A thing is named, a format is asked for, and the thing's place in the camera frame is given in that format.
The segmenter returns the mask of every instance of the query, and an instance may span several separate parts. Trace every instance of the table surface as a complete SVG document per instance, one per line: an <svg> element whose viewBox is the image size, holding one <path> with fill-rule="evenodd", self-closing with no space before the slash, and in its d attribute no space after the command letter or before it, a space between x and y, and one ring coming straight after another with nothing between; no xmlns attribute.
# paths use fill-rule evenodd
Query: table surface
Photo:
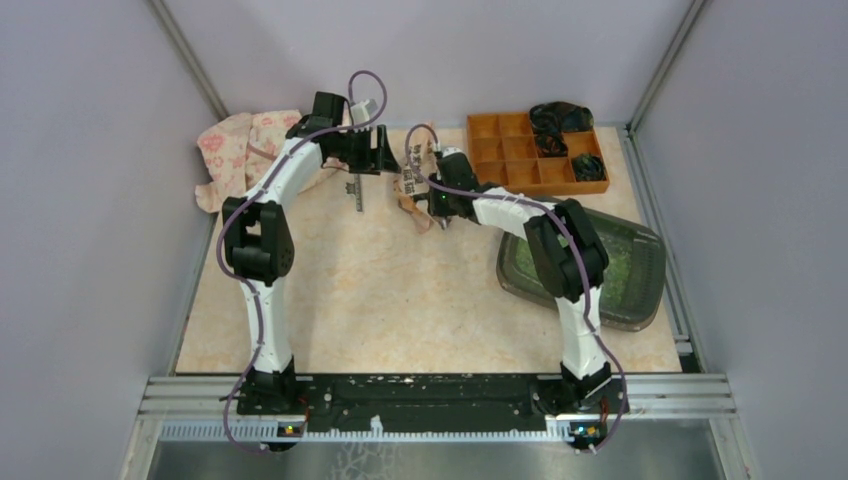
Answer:
<svg viewBox="0 0 848 480"><path fill-rule="evenodd" d="M390 131L394 152L405 131ZM642 223L617 131L596 128L610 187L580 195L584 206ZM439 130L442 145L465 145L463 129ZM502 232L455 219L418 234L397 207L391 175L362 176L364 213L338 172L301 193L286 212L295 264L284 295L300 372L558 372L557 314L505 292L495 275ZM217 238L221 222L216 222ZM177 362L178 372L241 371L250 356L237 283L207 252ZM679 372L661 305L641 332L602 328L627 371Z"/></svg>

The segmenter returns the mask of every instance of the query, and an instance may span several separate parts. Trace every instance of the green food in container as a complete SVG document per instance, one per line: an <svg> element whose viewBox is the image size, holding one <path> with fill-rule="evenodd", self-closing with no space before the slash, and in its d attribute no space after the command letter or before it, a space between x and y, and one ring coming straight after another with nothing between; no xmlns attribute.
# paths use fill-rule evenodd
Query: green food in container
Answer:
<svg viewBox="0 0 848 480"><path fill-rule="evenodd" d="M610 264L604 270L600 316L603 325L638 331L653 321L665 286L665 247L652 230L586 209ZM498 254L498 279L510 293L556 309L536 276L527 241L504 234Z"/></svg>

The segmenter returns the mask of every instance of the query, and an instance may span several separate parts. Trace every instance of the purple cable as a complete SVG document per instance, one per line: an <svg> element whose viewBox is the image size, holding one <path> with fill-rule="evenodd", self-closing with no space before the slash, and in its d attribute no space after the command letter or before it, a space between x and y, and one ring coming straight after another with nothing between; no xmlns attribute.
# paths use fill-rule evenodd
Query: purple cable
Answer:
<svg viewBox="0 0 848 480"><path fill-rule="evenodd" d="M571 236L571 233L568 232L568 228L566 228L565 223L560 220L559 217L547 206L541 204L539 202L534 202L533 200L528 200L524 197L519 197L517 195L491 195L486 193L477 193L477 192L468 192L465 190L457 190L455 188L446 187L444 185L439 185L429 178L425 177L421 174L421 171L418 169L418 166L415 165L415 162L409 158L409 140L412 138L412 134L415 130L419 128L424 128L430 132L430 135L433 136L433 140L436 142L436 145L439 145L439 136L436 135L436 131L429 125L419 123L412 127L409 132L406 134L406 140L403 144L403 154L407 157L407 164L412 169L415 174L420 177L430 188L435 188L436 190L441 190L446 193L452 193L454 195L461 195L464 197L471 198L485 198L491 200L503 200L508 202L520 203L522 205L527 205L529 207L538 208L545 212L545 214L550 217L550 219L554 222L554 225L557 226L562 236L568 241L568 248L571 250L572 255L574 255L575 260L577 261L577 270L580 273L580 282L583 284L583 292L585 293L584 297L586 299L586 306L583 309L583 321L586 322L586 326L589 327L589 331L592 332L592 335L595 337L595 340L598 342L598 346L601 348L601 351L609 357L610 360L615 364L615 367L618 369L618 373L621 376L621 405L618 407L618 414L615 417L615 420L612 423L612 427L610 427L609 434L604 438L601 443L598 444L597 448L595 448L595 452L599 452L601 448L606 446L607 441L612 438L615 432L618 430L618 426L621 423L621 416L624 415L624 407L627 405L627 380L625 378L624 369L621 367L621 363L618 361L618 358L613 355L609 348L607 348L604 341L601 339L601 336L598 335L598 331L592 322L589 320L589 311L591 309L591 296L589 295L589 275L586 273L586 264L583 263L583 257L580 256L580 250L577 249L577 245L574 243L574 238Z"/></svg>
<svg viewBox="0 0 848 480"><path fill-rule="evenodd" d="M371 72L369 70L359 70L357 72L354 72L353 75L351 75L350 80L348 81L348 93L351 96L351 99L348 102L348 108L350 108L350 102L353 101L352 100L352 98L353 98L353 80L360 75L368 75L371 78L373 78L374 80L376 80L377 83L380 85L380 90L382 90L382 92L383 92L383 102L380 105L380 109L377 110L377 113L367 122L363 122L363 123L360 123L360 124L357 124L357 125L325 128L325 129L322 129L322 130L318 130L317 132L313 132L313 133L307 135L306 137L304 137L291 150L289 150L282 157L281 161L274 167L274 169L271 170L271 172L267 175L267 179L262 184L262 189L259 190L259 192L257 192L252 197L248 198L246 202L239 205L239 207L236 208L236 210L233 212L232 215L230 215L230 217L227 219L227 221L224 222L224 226L221 228L221 233L218 235L218 240L215 243L215 258L218 260L218 267L221 268L221 271L224 272L224 275L226 275L230 278L233 278L235 280L238 280L239 282L245 284L247 286L247 288L250 290L250 293L253 295L254 306L256 307L257 322L259 323L258 331L257 331L257 335L256 335L256 349L253 350L253 356L250 357L250 361L248 362L247 367L245 367L244 371L241 372L241 375L239 375L239 378L238 378L238 380L236 380L235 385L233 385L232 390L230 390L230 393L227 394L227 401L224 404L224 434L226 434L227 440L229 440L230 443L232 443L237 448L239 448L240 450L242 450L246 453L262 455L262 454L265 454L265 453L268 453L268 452L267 452L267 450L254 450L254 449L251 449L251 448L247 448L247 447L243 446L242 444L240 444L235 439L235 437L233 437L233 433L230 430L230 421L229 421L230 406L232 405L233 399L235 398L236 393L238 392L239 388L241 387L241 384L244 383L245 379L247 378L247 374L250 373L250 369L253 368L253 365L256 364L256 360L259 359L259 352L262 349L262 345L265 344L265 325L263 324L263 321L262 321L262 308L261 308L262 305L260 304L260 300L259 300L259 291L256 290L256 287L254 287L253 284L248 282L246 278L244 278L240 275L236 275L235 272L230 271L230 269L227 268L227 264L224 262L224 256L221 253L223 251L223 246L224 246L224 237L226 237L227 232L230 230L230 227L232 227L233 222L235 222L235 219L238 218L239 215L244 213L244 211L247 210L248 207L253 205L253 203L255 203L256 200L260 196L262 196L264 193L266 193L268 191L268 189L271 186L271 183L274 181L274 179L277 177L277 174L279 174L280 170L283 168L283 165L285 165L285 163L288 161L288 159L291 157L291 155L294 152L296 152L298 149L300 149L300 147L307 144L308 142L311 142L315 138L317 138L321 135L325 135L327 133L342 132L342 131L345 131L345 130L357 130L357 129L360 129L360 128L367 127L368 125L371 125L372 123L377 121L377 118L379 118L380 115L383 114L383 110L386 109L386 101L388 100L388 92L386 91L386 85L383 83L383 80L381 80L380 77L377 76L377 74L375 74L374 72Z"/></svg>

